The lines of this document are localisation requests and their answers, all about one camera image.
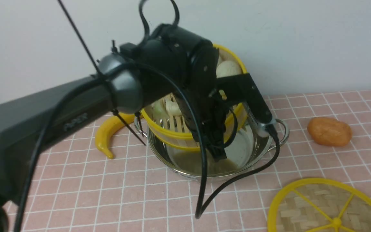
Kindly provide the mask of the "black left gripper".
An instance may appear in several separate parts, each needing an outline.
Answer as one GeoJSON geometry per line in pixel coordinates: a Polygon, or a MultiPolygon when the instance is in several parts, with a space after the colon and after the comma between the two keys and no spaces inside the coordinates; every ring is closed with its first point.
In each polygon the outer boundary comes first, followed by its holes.
{"type": "Polygon", "coordinates": [[[159,25],[140,49],[138,61],[169,75],[187,101],[164,78],[153,77],[151,88],[172,92],[195,141],[202,143],[215,161],[225,160],[224,132],[228,107],[217,91],[215,68],[219,51],[211,41],[171,24],[159,25]]]}

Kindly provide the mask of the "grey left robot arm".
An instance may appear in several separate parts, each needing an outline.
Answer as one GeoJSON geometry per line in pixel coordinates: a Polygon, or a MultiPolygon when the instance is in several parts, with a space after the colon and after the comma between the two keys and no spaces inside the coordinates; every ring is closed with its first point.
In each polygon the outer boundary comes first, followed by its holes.
{"type": "Polygon", "coordinates": [[[174,93],[202,151],[222,144],[227,113],[210,97],[217,61],[211,41],[161,24],[140,44],[112,46],[94,75],[0,104],[0,232],[8,231],[7,201],[19,206],[21,230],[40,154],[107,112],[137,113],[174,93]]]}

